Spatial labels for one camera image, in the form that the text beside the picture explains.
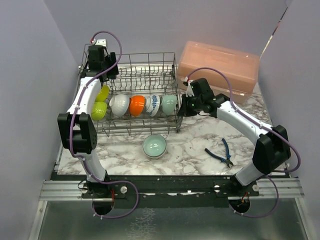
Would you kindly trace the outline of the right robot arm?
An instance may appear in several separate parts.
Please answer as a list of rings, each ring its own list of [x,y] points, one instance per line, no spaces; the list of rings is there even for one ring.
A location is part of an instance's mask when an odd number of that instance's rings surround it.
[[[248,113],[242,116],[229,97],[222,93],[214,95],[205,78],[183,84],[187,90],[182,95],[178,116],[192,117],[203,111],[237,129],[255,146],[252,161],[232,177],[229,189],[234,195],[242,195],[249,184],[270,174],[291,157],[290,148],[283,141],[288,139],[283,126],[273,127]]]

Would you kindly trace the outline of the grey bowl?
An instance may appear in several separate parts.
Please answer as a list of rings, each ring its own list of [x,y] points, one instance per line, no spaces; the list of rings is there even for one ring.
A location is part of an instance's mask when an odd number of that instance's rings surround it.
[[[128,110],[130,98],[125,94],[114,95],[109,101],[111,112],[117,116],[123,116]]]

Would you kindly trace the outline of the yellow-green bowl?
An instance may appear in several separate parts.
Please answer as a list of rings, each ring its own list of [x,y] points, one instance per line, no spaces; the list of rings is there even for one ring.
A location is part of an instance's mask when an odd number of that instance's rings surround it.
[[[107,85],[103,85],[95,98],[95,102],[104,102],[108,98],[109,91],[109,87]]]

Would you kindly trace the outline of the celadon green bowl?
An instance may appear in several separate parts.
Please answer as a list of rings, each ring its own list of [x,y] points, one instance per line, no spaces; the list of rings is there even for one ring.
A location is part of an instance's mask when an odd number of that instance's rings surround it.
[[[168,95],[168,94],[163,95],[162,102],[160,105],[162,112],[166,116],[171,115],[176,108],[177,102],[178,102],[178,99],[176,95]]]

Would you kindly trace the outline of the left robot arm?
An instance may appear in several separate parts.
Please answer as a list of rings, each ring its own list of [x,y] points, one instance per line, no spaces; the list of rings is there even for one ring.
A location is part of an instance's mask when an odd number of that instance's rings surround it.
[[[104,45],[88,47],[87,62],[79,74],[79,87],[71,107],[57,117],[62,145],[72,157],[80,160],[86,180],[94,183],[97,196],[106,197],[111,186],[105,181],[107,172],[102,167],[96,146],[97,131],[91,112],[102,85],[108,80],[108,72],[116,68],[118,60],[114,52],[108,53]]]

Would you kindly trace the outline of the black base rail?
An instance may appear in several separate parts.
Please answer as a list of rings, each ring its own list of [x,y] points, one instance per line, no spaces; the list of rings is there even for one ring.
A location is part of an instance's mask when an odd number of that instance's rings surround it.
[[[97,207],[226,208],[229,200],[259,196],[256,181],[236,187],[230,176],[110,175],[111,184],[86,183],[79,176],[56,176],[45,181],[40,198],[47,201],[85,201]]]

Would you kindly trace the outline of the blue floral bowl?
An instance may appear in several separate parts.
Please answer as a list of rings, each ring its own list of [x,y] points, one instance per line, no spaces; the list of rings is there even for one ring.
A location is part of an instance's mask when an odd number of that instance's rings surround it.
[[[161,99],[157,94],[145,97],[145,112],[150,117],[154,117],[160,108]]]

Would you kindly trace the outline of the white round bowl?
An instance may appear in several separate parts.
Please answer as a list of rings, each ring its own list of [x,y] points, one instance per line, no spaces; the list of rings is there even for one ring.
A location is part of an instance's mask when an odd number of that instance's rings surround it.
[[[130,99],[129,113],[133,117],[139,116],[145,107],[145,97],[142,95],[134,95]]]

